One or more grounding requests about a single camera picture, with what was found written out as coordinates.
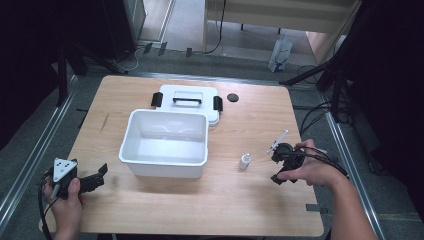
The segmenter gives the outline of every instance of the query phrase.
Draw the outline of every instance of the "gray floor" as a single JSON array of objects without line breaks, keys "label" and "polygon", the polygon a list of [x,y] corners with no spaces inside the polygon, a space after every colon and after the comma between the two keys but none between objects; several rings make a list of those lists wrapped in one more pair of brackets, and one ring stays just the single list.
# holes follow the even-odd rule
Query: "gray floor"
[{"label": "gray floor", "polygon": [[[175,9],[179,9],[179,3],[184,4],[187,1],[176,0]],[[173,12],[172,17],[180,15],[178,12]],[[230,51],[227,51],[225,43],[233,43],[236,40],[231,39],[231,36],[238,33],[223,35],[222,52],[215,55],[202,55],[194,54],[190,58],[185,57],[185,52],[171,51],[181,50],[187,47],[184,42],[193,40],[184,40],[182,36],[187,35],[181,30],[172,32],[172,26],[168,26],[164,39],[167,36],[176,36],[177,32],[180,38],[175,39],[173,46],[170,40],[168,43],[169,50],[165,55],[158,56],[158,49],[152,49],[148,54],[142,54],[142,51],[137,53],[138,67],[130,71],[129,75],[132,76],[157,76],[157,77],[170,77],[170,78],[193,78],[202,79],[206,76],[208,79],[218,81],[232,81],[241,82],[246,84],[265,84],[265,85],[278,85],[279,80],[290,79],[303,72],[310,67],[301,68],[303,65],[313,64],[313,57],[308,48],[306,37],[299,31],[290,31],[288,36],[293,39],[293,52],[290,55],[289,64],[284,72],[271,73],[267,68],[269,57],[256,56],[258,52],[245,54],[245,46],[258,46],[255,39],[260,37],[251,37],[251,33],[247,34],[249,37],[244,40],[237,40],[243,42],[242,45],[236,47],[240,49],[234,51],[235,55],[229,57]],[[270,34],[273,29],[255,27],[256,36],[260,33]],[[275,39],[270,40],[267,44],[269,47],[264,50],[270,54],[272,51]],[[177,43],[185,45],[185,47],[178,47]],[[55,157],[66,158],[72,148],[73,142],[78,135],[78,125],[83,121],[84,112],[77,111],[76,109],[89,109],[91,101],[96,93],[96,90],[101,82],[101,79],[110,75],[111,73],[105,70],[102,66],[87,60],[89,65],[89,72],[86,76],[79,76],[78,81],[75,81],[75,92],[73,100],[70,102],[69,108],[63,118],[63,121],[53,134],[51,141],[47,143],[45,151],[38,157],[40,163],[36,166],[36,171],[33,176],[30,176],[30,182],[25,186],[26,190],[16,206],[13,215],[0,235],[1,239],[42,239],[43,236],[38,230],[39,215],[37,212],[36,202],[36,184],[39,181],[41,174],[47,170]],[[136,61],[131,56],[126,60],[119,62],[125,68],[133,68]],[[306,81],[299,85],[289,88],[291,99],[294,106],[309,106],[314,107],[322,102],[322,96],[314,88],[313,84]],[[37,141],[43,134],[43,130],[49,123],[50,117],[56,109],[55,104],[57,100],[57,91],[53,92],[45,101],[40,105],[37,111],[31,116],[28,121],[16,133],[15,137],[10,143],[0,151],[0,162],[2,163],[2,184],[0,186],[0,196],[4,199],[9,189],[12,188],[13,183],[20,170],[24,167],[27,159],[32,156],[31,152],[36,146]],[[304,119],[307,111],[295,110],[296,119],[300,123]],[[349,146],[350,153],[354,159],[355,166],[358,169],[361,180],[363,181],[366,191],[372,202],[381,224],[382,231],[384,232],[385,239],[424,239],[424,227],[421,220],[418,218],[416,211],[411,204],[409,197],[406,193],[405,187],[391,176],[377,176],[369,171],[367,155],[363,150],[360,142],[355,133],[354,126],[349,124],[338,125],[344,136],[344,142]],[[326,149],[334,155],[340,155],[339,147],[334,139],[330,126],[325,118],[317,122],[311,127],[303,136],[302,139],[313,138],[317,146]],[[328,213],[322,214],[322,219],[327,232],[331,226],[332,219],[332,200],[329,192],[323,188],[315,188],[318,203],[321,208],[327,209]],[[82,234],[82,239],[95,239],[95,234]],[[265,239],[311,239],[311,238],[283,238],[283,237],[266,237]]]}]

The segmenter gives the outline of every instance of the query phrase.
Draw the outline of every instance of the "white bin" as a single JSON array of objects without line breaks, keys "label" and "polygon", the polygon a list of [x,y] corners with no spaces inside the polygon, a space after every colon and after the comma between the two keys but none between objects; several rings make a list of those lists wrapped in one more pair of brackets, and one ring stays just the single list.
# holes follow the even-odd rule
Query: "white bin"
[{"label": "white bin", "polygon": [[207,162],[208,126],[201,113],[135,110],[119,158],[135,175],[199,178]]}]

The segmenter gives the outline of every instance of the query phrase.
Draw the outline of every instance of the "cable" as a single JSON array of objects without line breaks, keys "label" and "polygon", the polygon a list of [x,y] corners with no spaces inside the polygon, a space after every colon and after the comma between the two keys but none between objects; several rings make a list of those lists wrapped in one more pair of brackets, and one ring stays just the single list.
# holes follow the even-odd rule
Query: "cable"
[{"label": "cable", "polygon": [[142,47],[142,48],[139,48],[139,49],[137,49],[135,52],[134,52],[134,58],[135,58],[135,60],[136,60],[136,65],[135,65],[135,67],[133,67],[133,68],[124,68],[124,67],[122,67],[122,66],[120,66],[116,61],[115,61],[115,58],[113,59],[113,63],[115,63],[115,65],[117,66],[117,67],[119,67],[120,69],[122,69],[122,70],[125,70],[125,71],[132,71],[132,70],[134,70],[134,69],[136,69],[137,67],[138,67],[138,57],[137,57],[137,52],[138,51],[140,51],[141,49],[143,49],[144,47]]},{"label": "cable", "polygon": [[52,240],[52,236],[49,231],[49,227],[47,226],[46,216],[43,211],[43,186],[45,184],[45,179],[41,183],[41,185],[38,187],[38,210],[40,212],[40,218],[43,225],[41,226],[41,229],[43,230],[44,236],[47,240]]},{"label": "cable", "polygon": [[[315,124],[316,122],[318,122],[318,120],[321,119],[324,116],[324,114],[328,112],[328,109],[329,109],[330,106],[323,106],[323,105],[328,104],[328,103],[330,103],[330,102],[323,102],[323,103],[319,104],[318,106],[314,107],[313,109],[311,109],[306,114],[305,118],[302,121],[302,124],[300,125],[300,130],[299,130],[299,134],[300,135],[304,134],[306,130],[308,130],[313,124]],[[311,123],[306,127],[306,129],[303,129],[303,126],[305,125],[306,119],[309,117],[309,115],[312,112],[314,112],[314,111],[316,111],[318,109],[326,109],[327,111],[325,111],[324,113],[320,114],[318,117],[316,117],[315,119],[313,119],[311,121]]]},{"label": "cable", "polygon": [[[304,65],[304,66],[299,67],[297,69],[297,76],[300,76],[300,73],[299,73],[300,72],[300,69],[305,68],[305,67],[316,67],[316,66],[314,66],[314,65]],[[304,79],[303,81],[306,82],[306,83],[309,83],[309,84],[316,84],[318,82],[318,79],[317,79],[316,75],[314,75],[314,79],[315,79],[315,82],[314,83],[313,82],[309,82],[306,79]]]},{"label": "cable", "polygon": [[203,54],[213,53],[218,48],[219,44],[221,44],[221,39],[222,39],[222,22],[224,21],[224,13],[225,13],[225,5],[226,4],[227,4],[227,0],[224,0],[224,7],[222,8],[221,24],[220,24],[220,27],[219,27],[219,41],[218,41],[218,44],[216,45],[216,47],[213,50],[211,50],[209,52],[205,52]]}]

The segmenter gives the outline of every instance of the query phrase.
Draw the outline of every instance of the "black cable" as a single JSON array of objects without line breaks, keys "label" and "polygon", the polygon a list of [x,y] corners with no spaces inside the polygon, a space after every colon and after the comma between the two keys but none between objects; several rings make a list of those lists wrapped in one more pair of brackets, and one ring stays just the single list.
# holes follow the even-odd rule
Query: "black cable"
[{"label": "black cable", "polygon": [[316,122],[318,122],[326,113],[328,113],[329,110],[324,111],[323,113],[321,113],[320,115],[318,115],[318,117],[314,118],[308,126],[306,126],[305,128],[301,128],[301,131],[299,132],[300,135],[303,135],[310,127],[312,127],[312,125],[314,125]]},{"label": "black cable", "polygon": [[[300,69],[305,68],[305,67],[316,67],[316,66],[314,66],[314,65],[304,65],[304,66],[299,67],[297,69],[297,76],[300,76],[300,73],[299,73]],[[316,75],[314,75],[313,77],[315,79],[315,82],[314,83],[307,81],[307,79],[304,79],[303,81],[306,82],[306,83],[308,83],[308,84],[316,84],[318,82],[318,79],[317,79]]]},{"label": "black cable", "polygon": [[[305,133],[305,131],[307,130],[304,130],[303,129],[303,126],[305,125],[305,122],[306,122],[306,119],[309,117],[309,115],[312,113],[312,112],[314,112],[314,111],[316,111],[316,110],[318,110],[318,109],[326,109],[326,110],[328,110],[328,108],[329,108],[329,106],[323,106],[323,105],[325,105],[325,104],[328,104],[328,103],[330,103],[330,102],[323,102],[323,103],[321,103],[321,104],[319,104],[318,106],[316,106],[315,108],[313,108],[312,110],[310,110],[307,114],[306,114],[306,116],[305,116],[305,118],[303,119],[303,121],[302,121],[302,124],[300,125],[300,130],[299,130],[299,133],[300,133],[300,135],[302,135],[303,133]],[[314,120],[312,120],[312,122],[308,125],[308,127],[307,128],[310,128],[314,123],[316,123],[319,119],[317,119],[317,118],[315,118]]]},{"label": "black cable", "polygon": [[38,210],[40,212],[41,222],[43,225],[41,226],[41,229],[43,230],[44,236],[47,240],[52,240],[52,236],[49,231],[49,227],[47,226],[46,216],[43,211],[43,186],[45,184],[44,182],[41,183],[40,187],[38,188]]},{"label": "black cable", "polygon": [[219,26],[219,41],[218,44],[216,45],[216,47],[209,51],[209,52],[205,52],[203,54],[209,54],[209,53],[213,53],[219,46],[219,44],[221,44],[221,39],[222,39],[222,22],[224,21],[224,12],[225,12],[225,5],[227,4],[227,0],[224,0],[224,7],[222,8],[222,16],[221,16],[221,24]]}]

